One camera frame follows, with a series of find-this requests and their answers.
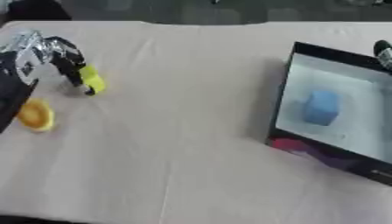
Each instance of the robotic arm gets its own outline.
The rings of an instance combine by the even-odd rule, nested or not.
[[[0,48],[0,133],[11,123],[42,78],[36,68],[57,67],[74,87],[86,95],[105,88],[103,80],[86,62],[79,49],[60,37],[43,38],[39,31],[18,35]]]

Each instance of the orange bowl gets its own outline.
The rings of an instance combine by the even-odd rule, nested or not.
[[[54,113],[45,101],[29,99],[19,110],[17,119],[31,130],[48,131],[53,127]]]

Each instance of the dark floor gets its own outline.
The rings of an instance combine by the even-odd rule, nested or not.
[[[78,20],[142,20],[179,25],[267,21],[392,21],[392,6],[374,0],[62,0]]]

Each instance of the table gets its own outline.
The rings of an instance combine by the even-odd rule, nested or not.
[[[294,41],[371,55],[391,28],[7,24],[0,43],[24,29],[72,40],[108,89],[80,98],[39,85],[58,125],[37,135],[14,122],[0,136],[0,210],[97,223],[390,223],[392,188],[263,139]]]

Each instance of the yellow object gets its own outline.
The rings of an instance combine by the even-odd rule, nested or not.
[[[48,131],[54,125],[54,112],[40,99],[29,99],[19,110],[17,119],[35,131]]]
[[[83,84],[91,87],[95,94],[105,89],[106,85],[93,66],[85,66],[79,70]]]

